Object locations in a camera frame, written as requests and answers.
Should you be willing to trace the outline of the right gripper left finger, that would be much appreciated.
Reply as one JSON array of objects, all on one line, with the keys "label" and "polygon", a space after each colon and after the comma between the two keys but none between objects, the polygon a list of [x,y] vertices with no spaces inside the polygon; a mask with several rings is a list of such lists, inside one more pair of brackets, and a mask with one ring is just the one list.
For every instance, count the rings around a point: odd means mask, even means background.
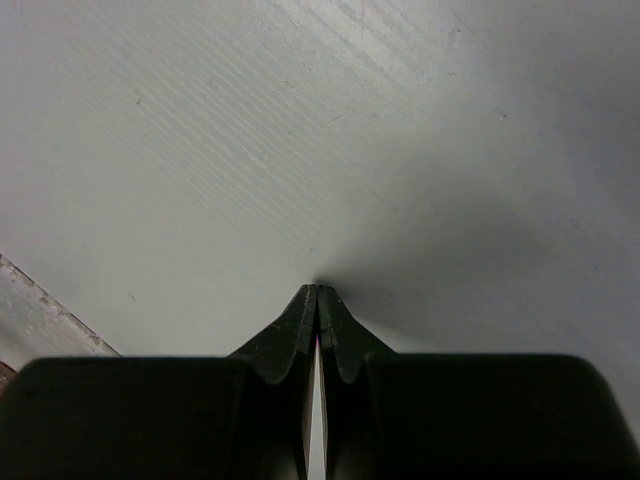
[{"label": "right gripper left finger", "polygon": [[230,479],[306,479],[318,287],[306,284],[230,358],[248,366],[229,454]]}]

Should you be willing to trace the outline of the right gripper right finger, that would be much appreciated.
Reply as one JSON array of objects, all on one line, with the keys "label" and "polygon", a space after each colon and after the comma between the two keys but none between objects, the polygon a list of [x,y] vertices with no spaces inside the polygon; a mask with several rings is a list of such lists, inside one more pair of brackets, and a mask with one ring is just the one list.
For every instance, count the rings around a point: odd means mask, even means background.
[{"label": "right gripper right finger", "polygon": [[397,354],[359,323],[336,289],[318,287],[317,323],[323,401],[325,467],[329,479],[391,479],[388,431],[398,420],[395,397],[382,395],[381,367]]}]

